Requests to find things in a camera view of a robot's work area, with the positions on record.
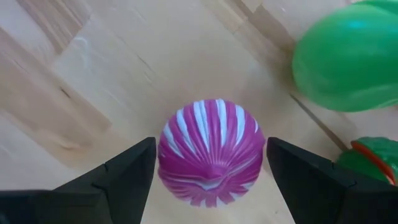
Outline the purple white striped toy onion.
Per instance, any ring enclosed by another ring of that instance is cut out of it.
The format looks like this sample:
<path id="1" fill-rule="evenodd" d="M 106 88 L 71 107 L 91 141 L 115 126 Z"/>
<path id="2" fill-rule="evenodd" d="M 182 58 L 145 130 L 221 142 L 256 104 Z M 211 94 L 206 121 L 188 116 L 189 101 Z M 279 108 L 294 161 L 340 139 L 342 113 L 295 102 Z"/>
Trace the purple white striped toy onion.
<path id="1" fill-rule="evenodd" d="M 195 101 L 166 122 L 158 175 L 191 206 L 227 205 L 259 177 L 265 144 L 260 125 L 242 106 L 221 98 Z"/>

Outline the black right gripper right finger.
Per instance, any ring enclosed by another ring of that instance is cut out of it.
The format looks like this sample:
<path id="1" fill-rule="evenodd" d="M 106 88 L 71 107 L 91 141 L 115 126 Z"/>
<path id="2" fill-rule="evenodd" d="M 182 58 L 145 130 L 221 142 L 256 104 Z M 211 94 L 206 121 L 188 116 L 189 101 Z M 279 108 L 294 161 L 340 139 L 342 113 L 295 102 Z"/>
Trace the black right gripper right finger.
<path id="1" fill-rule="evenodd" d="M 398 224 L 398 187 L 279 138 L 266 154 L 295 224 Z"/>

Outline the green toy vegetable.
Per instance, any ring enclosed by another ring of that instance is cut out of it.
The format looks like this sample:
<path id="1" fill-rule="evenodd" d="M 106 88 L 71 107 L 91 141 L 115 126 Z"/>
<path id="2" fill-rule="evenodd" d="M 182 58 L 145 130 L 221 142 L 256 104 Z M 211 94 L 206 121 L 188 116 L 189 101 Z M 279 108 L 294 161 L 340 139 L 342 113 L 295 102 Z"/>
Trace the green toy vegetable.
<path id="1" fill-rule="evenodd" d="M 398 141 L 384 137 L 362 137 L 351 141 L 351 149 L 342 152 L 335 162 L 398 186 Z"/>

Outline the lime green toy ball fruit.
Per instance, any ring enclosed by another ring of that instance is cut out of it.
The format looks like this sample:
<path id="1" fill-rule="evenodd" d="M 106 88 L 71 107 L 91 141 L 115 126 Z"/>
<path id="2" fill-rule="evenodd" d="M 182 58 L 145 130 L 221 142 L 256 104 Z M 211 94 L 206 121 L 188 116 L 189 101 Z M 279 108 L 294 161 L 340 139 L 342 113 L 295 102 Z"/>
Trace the lime green toy ball fruit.
<path id="1" fill-rule="evenodd" d="M 329 110 L 398 104 L 398 0 L 364 0 L 315 23 L 297 42 L 298 90 Z"/>

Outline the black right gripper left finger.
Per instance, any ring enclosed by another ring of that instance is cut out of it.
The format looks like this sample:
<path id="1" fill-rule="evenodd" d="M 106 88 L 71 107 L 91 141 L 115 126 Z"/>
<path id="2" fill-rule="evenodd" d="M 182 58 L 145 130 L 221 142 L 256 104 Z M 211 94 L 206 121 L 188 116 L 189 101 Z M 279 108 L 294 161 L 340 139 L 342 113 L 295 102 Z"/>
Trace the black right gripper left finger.
<path id="1" fill-rule="evenodd" d="M 0 224 L 140 224 L 155 144 L 145 138 L 53 190 L 0 190 Z"/>

